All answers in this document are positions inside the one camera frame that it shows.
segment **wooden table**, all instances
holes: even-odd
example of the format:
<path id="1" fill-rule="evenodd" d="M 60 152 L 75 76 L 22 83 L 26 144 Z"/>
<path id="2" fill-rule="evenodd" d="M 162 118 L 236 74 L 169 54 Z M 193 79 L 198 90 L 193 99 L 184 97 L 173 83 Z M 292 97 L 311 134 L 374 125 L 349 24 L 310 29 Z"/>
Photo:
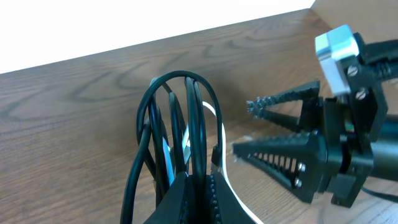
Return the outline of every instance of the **wooden table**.
<path id="1" fill-rule="evenodd" d="M 314 50 L 314 38 L 328 30 L 307 9 L 0 75 L 0 222 L 118 223 L 137 153 L 138 104 L 151 79 L 172 70 L 190 70 L 210 82 L 229 142 L 285 133 L 253 121 L 246 100 L 315 79 L 322 82 L 322 95 L 330 95 Z M 183 80 L 169 84 L 186 113 Z M 398 112 L 396 93 L 394 85 L 386 87 L 391 113 Z M 170 130 L 167 101 L 160 107 Z M 279 111 L 299 109 L 290 103 Z M 205 116 L 211 149 L 215 119 Z M 235 191 L 265 223 L 398 222 L 398 205 L 362 192 L 351 209 L 331 205 L 330 194 L 308 205 L 263 172 L 234 162 L 229 149 L 227 165 Z M 365 186 L 398 193 L 393 182 L 369 179 Z M 134 223 L 142 223 L 154 204 L 145 167 Z"/>

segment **bolt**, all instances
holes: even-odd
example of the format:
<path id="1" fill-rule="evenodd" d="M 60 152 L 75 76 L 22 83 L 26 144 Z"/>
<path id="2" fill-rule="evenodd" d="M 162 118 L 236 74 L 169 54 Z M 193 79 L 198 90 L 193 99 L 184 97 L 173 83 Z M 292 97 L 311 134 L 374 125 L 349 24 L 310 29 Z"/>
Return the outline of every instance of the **bolt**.
<path id="1" fill-rule="evenodd" d="M 294 185 L 296 186 L 296 187 L 301 187 L 301 180 L 299 179 L 299 178 L 297 178 L 296 177 L 296 179 L 294 180 Z"/>
<path id="2" fill-rule="evenodd" d="M 301 172 L 305 172 L 305 164 L 300 162 L 298 164 L 298 170 L 301 171 Z"/>
<path id="3" fill-rule="evenodd" d="M 358 73 L 358 67 L 357 66 L 353 66 L 352 65 L 352 66 L 348 67 L 347 75 L 349 77 L 354 77 L 357 73 Z"/>
<path id="4" fill-rule="evenodd" d="M 360 89 L 355 95 L 355 98 L 357 100 L 363 100 L 365 99 L 365 97 L 366 97 L 366 90 L 364 88 Z"/>

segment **white cable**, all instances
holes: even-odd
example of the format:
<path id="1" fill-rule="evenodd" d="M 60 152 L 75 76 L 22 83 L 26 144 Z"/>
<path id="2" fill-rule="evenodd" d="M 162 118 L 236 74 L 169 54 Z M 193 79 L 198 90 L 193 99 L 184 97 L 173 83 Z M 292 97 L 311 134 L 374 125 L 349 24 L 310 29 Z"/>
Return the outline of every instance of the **white cable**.
<path id="1" fill-rule="evenodd" d="M 207 107 L 213 114 L 216 116 L 216 111 L 214 108 L 207 102 L 202 102 L 203 106 Z M 222 130 L 223 130 L 223 161 L 222 161 L 222 166 L 223 166 L 223 174 L 224 174 L 224 179 L 225 182 L 228 184 L 229 188 L 231 189 L 232 193 L 235 195 L 236 200 L 239 202 L 239 204 L 242 206 L 243 210 L 246 212 L 249 217 L 255 221 L 257 224 L 264 224 L 242 201 L 241 199 L 236 195 L 234 189 L 232 188 L 229 179 L 228 179 L 228 174 L 226 171 L 226 135 L 225 135 L 225 128 L 224 128 L 224 123 L 222 123 Z"/>

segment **cable bundle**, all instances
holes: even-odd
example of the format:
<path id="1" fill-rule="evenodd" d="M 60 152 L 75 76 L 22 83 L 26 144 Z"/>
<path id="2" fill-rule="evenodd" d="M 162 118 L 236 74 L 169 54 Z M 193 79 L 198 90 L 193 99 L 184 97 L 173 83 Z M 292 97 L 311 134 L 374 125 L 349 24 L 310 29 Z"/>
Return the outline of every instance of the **cable bundle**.
<path id="1" fill-rule="evenodd" d="M 168 169 L 168 162 L 171 162 L 172 167 L 175 167 L 175 173 L 186 172 L 187 166 L 183 155 L 183 133 L 186 129 L 183 120 L 180 104 L 177 97 L 171 91 L 166 81 L 176 78 L 184 77 L 185 86 L 187 89 L 188 101 L 188 126 L 189 126 L 189 140 L 190 152 L 192 157 L 192 175 L 195 187 L 195 198 L 203 198 L 206 177 L 206 128 L 203 114 L 202 98 L 198 83 L 201 83 L 209 92 L 211 99 L 214 102 L 216 118 L 217 118 L 217 136 L 218 144 L 213 148 L 213 155 L 211 161 L 215 167 L 218 167 L 221 160 L 221 149 L 223 148 L 222 141 L 222 118 L 220 106 L 218 104 L 216 95 L 210 84 L 201 76 L 186 71 L 170 72 L 162 77 L 156 79 L 151 83 L 148 90 L 145 92 L 137 112 L 136 134 L 139 145 L 139 152 L 133 162 L 131 171 L 127 180 L 126 189 L 123 199 L 123 207 L 121 213 L 121 223 L 132 223 L 132 211 L 134 208 L 134 196 L 136 193 L 139 173 L 145 162 L 150 170 L 154 180 L 156 181 L 156 205 L 162 201 L 164 195 L 170 187 L 170 174 L 173 170 Z M 170 154 L 170 160 L 167 159 L 168 153 L 165 152 L 165 144 L 168 146 L 167 132 L 165 129 L 162 115 L 159 107 L 155 102 L 156 90 L 163 86 L 169 94 L 170 116 L 172 123 L 172 135 L 174 148 Z M 149 117 L 145 120 L 145 113 L 148 111 Z M 152 158 L 148 145 L 150 136 L 155 149 L 155 161 Z"/>

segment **wire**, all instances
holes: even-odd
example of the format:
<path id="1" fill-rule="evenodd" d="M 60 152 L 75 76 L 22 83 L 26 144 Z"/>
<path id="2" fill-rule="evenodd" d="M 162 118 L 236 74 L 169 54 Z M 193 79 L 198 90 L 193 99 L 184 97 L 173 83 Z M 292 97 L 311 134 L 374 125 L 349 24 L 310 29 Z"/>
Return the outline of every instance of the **wire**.
<path id="1" fill-rule="evenodd" d="M 199 85 L 198 82 L 193 83 L 193 87 L 195 89 L 195 96 L 197 99 L 197 109 L 198 109 L 198 122 L 199 122 L 199 128 L 200 128 L 200 152 L 201 152 L 201 158 L 202 158 L 202 163 L 204 167 L 204 173 L 206 175 L 206 167 L 207 167 L 207 140 L 206 140 L 206 125 L 205 125 L 205 114 L 203 112 L 203 105 L 202 105 L 202 99 L 201 99 L 201 94 L 199 90 Z"/>
<path id="2" fill-rule="evenodd" d="M 375 192 L 373 190 L 369 190 L 365 187 L 361 188 L 363 192 L 372 195 L 373 197 L 381 198 L 390 202 L 398 203 L 398 195 L 392 195 L 392 194 L 385 194 L 385 193 L 380 193 L 380 192 Z"/>
<path id="3" fill-rule="evenodd" d="M 190 145 L 192 164 L 193 164 L 192 172 L 196 174 L 193 176 L 193 181 L 194 181 L 194 187 L 197 189 L 195 191 L 195 194 L 197 194 L 197 199 L 199 200 L 198 205 L 201 204 L 200 200 L 205 198 L 204 183 L 205 183 L 206 169 L 203 165 L 206 164 L 206 152 L 203 152 L 201 149 L 203 147 L 202 144 L 206 145 L 205 142 L 206 138 L 205 138 L 205 128 L 204 128 L 205 125 L 201 124 L 205 122 L 204 116 L 200 114 L 203 113 L 203 107 L 200 104 L 201 96 L 199 94 L 198 85 L 196 84 L 195 87 L 193 83 L 194 81 L 200 82 L 207 89 L 215 106 L 218 144 L 213 148 L 213 155 L 211 161 L 213 163 L 212 166 L 213 165 L 220 166 L 221 156 L 222 156 L 221 149 L 224 146 L 222 141 L 222 129 L 221 129 L 222 117 L 221 117 L 220 105 L 218 103 L 214 90 L 212 89 L 210 84 L 203 77 L 187 71 L 174 71 L 165 74 L 159 78 L 153 79 L 151 81 L 148 90 L 144 93 L 144 96 L 142 97 L 142 100 L 139 104 L 137 111 L 136 138 L 139 144 L 139 154 L 137 155 L 136 159 L 133 162 L 133 166 L 130 171 L 126 184 L 125 196 L 123 200 L 123 207 L 121 214 L 121 223 L 123 224 L 132 223 L 134 196 L 137 187 L 139 173 L 142 169 L 142 165 L 144 162 L 146 163 L 148 169 L 150 170 L 152 176 L 154 176 L 154 179 L 156 181 L 155 192 L 156 192 L 157 206 L 162 201 L 164 195 L 167 193 L 170 187 L 169 183 L 172 182 L 172 179 L 169 180 L 168 177 L 172 176 L 173 172 L 170 172 L 172 169 L 169 169 L 169 172 L 167 172 L 167 165 L 166 165 L 167 161 L 165 157 L 166 154 L 169 154 L 170 156 L 170 153 L 169 149 L 167 149 L 166 151 L 164 150 L 166 148 L 164 146 L 168 146 L 167 133 L 165 131 L 160 110 L 155 103 L 155 92 L 160 86 L 163 86 L 165 90 L 170 94 L 171 89 L 166 84 L 166 81 L 176 77 L 185 77 L 185 83 L 187 86 L 188 115 L 189 115 L 189 127 L 190 127 L 190 129 L 187 131 L 190 133 L 191 135 L 190 140 L 192 141 L 192 144 Z M 176 107 L 174 107 L 174 109 L 176 110 L 174 111 L 177 114 L 178 121 L 175 120 L 176 116 L 174 115 L 173 116 L 174 118 L 172 118 L 174 121 L 172 122 L 179 122 L 180 129 L 184 130 L 185 122 L 183 120 L 180 105 L 177 100 L 175 102 L 175 105 Z M 144 123 L 145 114 L 147 110 L 149 114 L 149 119 Z M 154 149 L 155 149 L 155 162 L 153 161 L 153 158 L 148 150 L 149 139 L 150 139 L 150 136 L 147 136 L 148 132 L 152 133 Z"/>
<path id="4" fill-rule="evenodd" d="M 174 93 L 169 93 L 169 105 L 170 105 L 170 116 L 172 122 L 172 134 L 173 134 L 173 147 L 174 147 L 174 158 L 175 158 L 175 171 L 185 172 L 184 153 L 182 149 L 182 127 L 178 118 L 178 99 Z"/>
<path id="5" fill-rule="evenodd" d="M 123 206 L 121 212 L 120 223 L 132 223 L 132 211 L 134 210 L 134 197 L 136 196 L 136 189 L 139 174 L 141 173 L 142 165 L 144 164 L 144 158 L 146 153 L 149 152 L 148 145 L 150 140 L 151 128 L 149 120 L 144 125 L 142 132 L 142 139 L 139 144 L 139 150 L 137 157 L 132 163 L 129 177 L 127 178 L 126 189 L 124 190 Z"/>
<path id="6" fill-rule="evenodd" d="M 169 189 L 169 180 L 167 179 L 167 168 L 165 157 L 163 153 L 163 139 L 161 125 L 159 121 L 159 113 L 157 111 L 155 97 L 151 96 L 149 105 L 149 121 L 152 128 L 152 140 L 154 142 L 155 149 L 155 166 L 156 166 L 156 188 L 160 189 L 161 197 L 157 197 L 156 205 L 158 206 L 160 201 L 163 199 L 167 190 Z"/>
<path id="7" fill-rule="evenodd" d="M 188 72 L 188 71 L 174 71 L 170 72 L 168 74 L 165 74 L 156 80 L 152 82 L 152 85 L 148 88 L 148 90 L 144 93 L 144 96 L 142 97 L 142 100 L 139 104 L 138 111 L 137 111 L 137 119 L 136 119 L 136 135 L 137 139 L 140 139 L 140 136 L 142 134 L 143 130 L 143 125 L 144 125 L 144 118 L 145 118 L 145 112 L 146 108 L 149 105 L 150 99 L 152 95 L 156 92 L 156 90 L 162 86 L 166 81 L 172 79 L 172 78 L 177 78 L 177 77 L 190 77 L 198 82 L 200 82 L 206 90 L 209 92 L 210 98 L 214 102 L 214 107 L 216 110 L 216 118 L 217 118 L 217 136 L 218 136 L 218 143 L 217 147 L 215 150 L 213 150 L 213 155 L 216 154 L 214 157 L 215 159 L 212 158 L 212 163 L 216 166 L 220 165 L 220 160 L 221 160 L 221 149 L 223 147 L 223 142 L 222 142 L 222 130 L 221 130 L 221 124 L 222 124 L 222 115 L 221 115 L 221 109 L 220 109 L 220 104 L 218 103 L 217 97 L 214 93 L 213 88 L 210 86 L 210 84 L 201 76 L 193 73 L 193 72 Z"/>
<path id="8" fill-rule="evenodd" d="M 185 78 L 185 86 L 187 88 L 188 100 L 188 123 L 189 123 L 189 138 L 191 142 L 191 156 L 192 156 L 192 181 L 195 189 L 195 198 L 198 204 L 201 205 L 204 198 L 206 167 L 203 163 L 203 153 L 200 141 L 200 127 L 198 125 L 198 107 L 195 89 L 191 78 Z"/>
<path id="9" fill-rule="evenodd" d="M 214 110 L 214 108 L 207 102 L 203 101 L 203 106 L 207 107 L 215 116 L 216 116 L 216 111 Z M 223 175 L 224 175 L 224 179 L 225 182 L 228 184 L 228 187 L 231 189 L 232 193 L 234 194 L 236 200 L 239 202 L 239 204 L 241 205 L 241 207 L 243 208 L 243 210 L 246 212 L 247 215 L 249 215 L 249 217 L 255 221 L 257 224 L 264 224 L 242 201 L 241 199 L 238 197 L 238 195 L 236 195 L 234 189 L 231 186 L 231 183 L 229 182 L 228 179 L 228 173 L 226 171 L 226 134 L 225 134 L 225 128 L 224 128 L 224 124 L 222 124 L 222 130 L 223 130 L 223 134 L 222 134 L 222 139 L 223 139 L 223 148 L 222 148 L 222 168 L 223 168 Z"/>

